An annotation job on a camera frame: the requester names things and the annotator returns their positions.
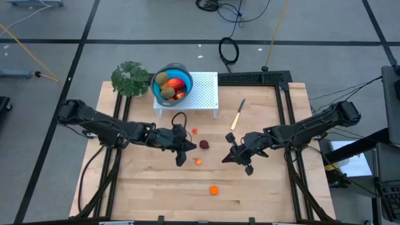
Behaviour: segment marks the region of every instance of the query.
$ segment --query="orange food piece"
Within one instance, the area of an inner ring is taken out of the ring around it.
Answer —
[[[201,165],[201,159],[194,159],[194,163],[196,163],[196,165],[200,166]]]
[[[182,91],[177,91],[176,92],[176,98],[177,99],[181,99],[185,96],[185,93],[183,93]]]
[[[174,88],[175,91],[180,90],[185,87],[185,82],[179,78],[172,78],[167,81],[167,83],[161,86],[161,90],[166,88]]]
[[[217,186],[213,185],[213,186],[210,187],[210,194],[217,195],[218,192],[219,192],[219,190],[218,190]]]

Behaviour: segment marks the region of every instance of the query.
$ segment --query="white shelf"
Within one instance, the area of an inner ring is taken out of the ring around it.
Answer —
[[[193,87],[190,94],[176,106],[166,107],[158,104],[154,97],[153,108],[157,116],[163,115],[163,110],[213,110],[214,119],[218,114],[218,73],[190,72]]]

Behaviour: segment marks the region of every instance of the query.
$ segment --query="blue bowl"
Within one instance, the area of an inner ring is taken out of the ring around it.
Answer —
[[[156,75],[165,72],[168,74],[169,79],[171,78],[179,78],[182,79],[183,82],[185,83],[185,96],[181,99],[177,100],[165,100],[163,97],[161,97],[161,88],[160,85],[158,85],[156,82],[154,82]],[[154,96],[157,99],[157,102],[162,105],[162,106],[175,106],[176,104],[180,103],[183,99],[185,99],[189,93],[191,92],[193,88],[193,79],[190,73],[187,71],[186,67],[183,66],[180,63],[171,63],[159,70],[156,74],[151,79],[151,91],[154,94]]]

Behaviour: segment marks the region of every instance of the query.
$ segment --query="wooden tabletop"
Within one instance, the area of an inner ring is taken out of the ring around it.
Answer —
[[[296,120],[311,116],[305,85],[291,83],[289,87]],[[246,175],[243,166],[221,163],[231,146],[226,142],[225,135],[230,132],[229,128],[243,98],[246,98],[246,102],[233,132],[237,141],[248,132],[262,132],[262,128],[279,124],[273,87],[219,86],[217,119],[213,119],[212,111],[185,112],[186,129],[189,132],[192,128],[198,129],[198,134],[192,134],[193,142],[207,140],[210,145],[208,150],[197,148],[189,151],[182,167],[175,165],[176,153],[133,144],[123,150],[112,219],[156,221],[158,216],[163,215],[166,221],[244,222],[254,217],[257,222],[295,222],[283,149],[267,149],[267,159],[254,156],[252,176]],[[156,123],[158,128],[171,128],[171,119],[176,112],[164,111],[162,118],[158,119],[153,110],[153,101],[151,92],[134,97],[128,121]],[[286,121],[289,121],[283,92],[282,101]],[[111,116],[115,102],[116,93],[111,83],[104,82],[97,110]],[[310,145],[318,148],[314,141]],[[82,168],[98,149],[97,139],[88,141]],[[104,153],[90,164],[85,174],[83,206],[98,188]],[[335,218],[321,155],[310,149],[305,149],[302,155],[310,192],[327,214]],[[197,166],[193,158],[201,159],[202,165]],[[217,196],[209,193],[212,185],[219,187]],[[72,216],[78,213],[77,193],[78,187],[70,212]],[[302,216],[306,218],[304,199],[299,189],[298,193]],[[106,202],[102,205],[101,214],[104,215]]]

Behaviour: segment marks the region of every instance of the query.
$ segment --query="potted plant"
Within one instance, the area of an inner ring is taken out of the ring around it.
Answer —
[[[149,73],[141,68],[140,62],[127,61],[112,72],[113,91],[123,96],[142,96],[148,91]]]

